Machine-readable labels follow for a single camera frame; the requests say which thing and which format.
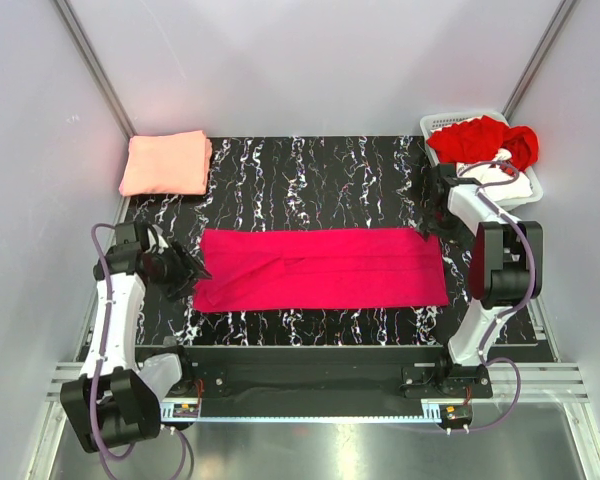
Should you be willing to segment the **magenta pink t shirt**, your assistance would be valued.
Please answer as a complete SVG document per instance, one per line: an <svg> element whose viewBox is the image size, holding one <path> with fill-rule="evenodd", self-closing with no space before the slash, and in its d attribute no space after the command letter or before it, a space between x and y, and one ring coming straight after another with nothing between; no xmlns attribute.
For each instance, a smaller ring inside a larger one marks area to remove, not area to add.
<svg viewBox="0 0 600 480"><path fill-rule="evenodd" d="M201 240L203 313L448 304L439 241L411 228L238 232Z"/></svg>

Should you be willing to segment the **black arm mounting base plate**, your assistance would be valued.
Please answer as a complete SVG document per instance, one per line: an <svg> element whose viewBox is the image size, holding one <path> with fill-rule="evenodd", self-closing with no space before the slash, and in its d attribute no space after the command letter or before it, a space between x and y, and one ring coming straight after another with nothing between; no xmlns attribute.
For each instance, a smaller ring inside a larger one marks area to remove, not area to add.
<svg viewBox="0 0 600 480"><path fill-rule="evenodd" d="M206 398L242 393L361 392L406 398L490 399L492 383L484 367L462 367L448 377L433 366L398 364L190 364L172 388L189 393L196 381Z"/></svg>

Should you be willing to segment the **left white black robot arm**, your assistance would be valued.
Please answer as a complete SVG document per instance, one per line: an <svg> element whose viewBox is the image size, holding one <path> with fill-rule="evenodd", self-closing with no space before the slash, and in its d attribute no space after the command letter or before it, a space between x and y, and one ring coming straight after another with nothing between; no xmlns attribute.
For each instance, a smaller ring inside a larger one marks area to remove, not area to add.
<svg viewBox="0 0 600 480"><path fill-rule="evenodd" d="M137 360L136 331L147 289L156 286L166 299L179 301L211 276L156 225L131 221L112 230L113 244L96 250L92 342L77 379L61 387L60 403L86 452L120 459L118 448L158 436L166 397L186 395L201 384L182 346L164 346Z"/></svg>

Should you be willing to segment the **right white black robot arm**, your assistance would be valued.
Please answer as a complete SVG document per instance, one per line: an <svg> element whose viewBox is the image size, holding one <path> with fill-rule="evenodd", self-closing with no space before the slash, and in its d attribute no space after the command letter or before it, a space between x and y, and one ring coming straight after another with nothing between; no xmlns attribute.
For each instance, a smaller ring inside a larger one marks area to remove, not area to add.
<svg viewBox="0 0 600 480"><path fill-rule="evenodd" d="M416 376L420 396L491 396L487 357L506 322L542 288L544 235L487 195L487 184L460 176L452 164L432 168L423 239L464 226L473 235L465 316L434 366Z"/></svg>

